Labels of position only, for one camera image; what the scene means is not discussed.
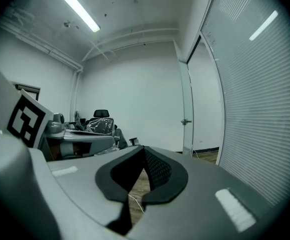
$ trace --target door lock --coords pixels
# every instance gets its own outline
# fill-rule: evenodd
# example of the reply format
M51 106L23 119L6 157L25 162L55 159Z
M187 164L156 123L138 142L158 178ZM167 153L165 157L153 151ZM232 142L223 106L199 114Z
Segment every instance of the door lock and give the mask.
M187 119L183 119L180 122L183 124L183 126L185 126L187 123L191 123L192 121L189 121Z

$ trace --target ceiling light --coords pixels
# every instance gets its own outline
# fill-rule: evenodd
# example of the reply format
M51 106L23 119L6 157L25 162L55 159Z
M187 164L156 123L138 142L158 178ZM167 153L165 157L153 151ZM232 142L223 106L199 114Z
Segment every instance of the ceiling light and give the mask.
M93 32L100 30L97 23L91 18L91 16L86 12L86 10L81 6L77 0L65 0L70 7L82 18L82 20L90 27Z
M260 35L262 31L265 30L266 27L269 26L271 22L278 16L278 12L275 10L266 21L253 33L253 35L249 38L250 41L254 40L257 36Z

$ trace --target white wall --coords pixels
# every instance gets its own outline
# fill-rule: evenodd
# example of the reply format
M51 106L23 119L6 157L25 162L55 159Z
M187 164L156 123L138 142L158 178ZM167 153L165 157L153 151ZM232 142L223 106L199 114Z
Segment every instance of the white wall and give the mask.
M221 145L222 107L216 68L200 41L188 63L194 103L194 150Z
M0 71L9 81L39 87L38 102L69 120L70 67L0 29Z
M183 98L180 72L172 42L149 43L88 61L78 97L78 110L89 119L106 109L128 141L182 151Z
M191 49L196 43L196 37L202 23L209 0L186 0L181 8L179 19L179 48L187 60Z

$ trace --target wooden floor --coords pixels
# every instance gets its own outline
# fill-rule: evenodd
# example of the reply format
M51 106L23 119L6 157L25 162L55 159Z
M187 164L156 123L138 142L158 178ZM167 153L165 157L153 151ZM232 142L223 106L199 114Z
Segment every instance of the wooden floor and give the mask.
M193 153L193 159L199 158L199 159L215 164L217 160L217 155L218 155L218 150L213 151L213 152L199 153L199 154ZM130 196L128 197L129 210L131 214L131 222L133 225L135 225L143 215L143 211L138 205L138 203L141 205L142 196L148 193L149 191L150 191L150 187L149 187L148 176L145 170L143 169L133 189L129 192Z

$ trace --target black baseboard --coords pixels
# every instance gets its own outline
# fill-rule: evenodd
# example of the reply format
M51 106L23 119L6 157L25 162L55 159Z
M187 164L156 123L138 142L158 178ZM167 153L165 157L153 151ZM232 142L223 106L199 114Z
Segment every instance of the black baseboard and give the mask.
M212 148L206 148L206 149L198 149L198 150L193 150L193 153L205 153L205 152L212 152L212 151L217 151L219 150L219 147L212 147Z

